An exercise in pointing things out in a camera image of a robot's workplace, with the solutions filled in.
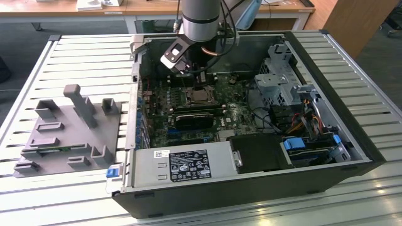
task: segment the metal grating table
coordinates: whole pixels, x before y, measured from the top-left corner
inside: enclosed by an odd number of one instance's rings
[[[50,41],[0,129],[0,222],[7,225],[401,225],[402,113],[365,72],[320,32],[297,32],[302,45],[364,126],[388,163],[325,193],[208,210],[164,219],[134,219],[106,193],[106,171],[17,179],[14,165],[38,117],[41,99],[63,97],[66,84],[101,103],[123,102],[117,162],[125,158],[132,82],[130,35],[63,36]]]

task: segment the gray carpet floor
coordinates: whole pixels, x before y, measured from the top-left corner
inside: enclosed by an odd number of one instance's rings
[[[389,27],[379,30],[364,49],[357,62],[402,108],[402,33],[387,36]],[[0,83],[0,90],[22,89],[49,37],[53,34],[119,34],[127,33],[125,22],[45,23],[43,30],[35,31],[31,24],[0,24],[0,56],[13,77]],[[0,124],[9,114],[19,92],[0,92]]]

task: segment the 3d printed holder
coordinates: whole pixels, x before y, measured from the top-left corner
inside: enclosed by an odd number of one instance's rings
[[[109,98],[93,104],[79,85],[67,85],[63,94],[74,105],[38,103],[39,118],[14,168],[18,178],[107,169],[114,164],[122,103]]]

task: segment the desk leg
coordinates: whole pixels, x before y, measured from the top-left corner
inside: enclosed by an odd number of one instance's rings
[[[294,25],[293,31],[301,31],[305,28],[305,25],[308,23],[310,13],[300,13],[300,17],[297,18],[297,22]]]
[[[125,16],[129,34],[138,34],[137,16]]]
[[[37,31],[42,31],[43,27],[41,27],[41,23],[31,23]]]

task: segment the copper pipe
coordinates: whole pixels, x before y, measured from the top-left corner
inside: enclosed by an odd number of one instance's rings
[[[212,56],[216,56],[216,57],[218,56],[218,53],[216,53],[216,52],[213,52],[213,51],[209,51],[208,48],[206,48],[205,46],[204,46],[201,49],[202,49],[202,51],[204,51],[206,54],[209,54],[209,55],[212,55]]]

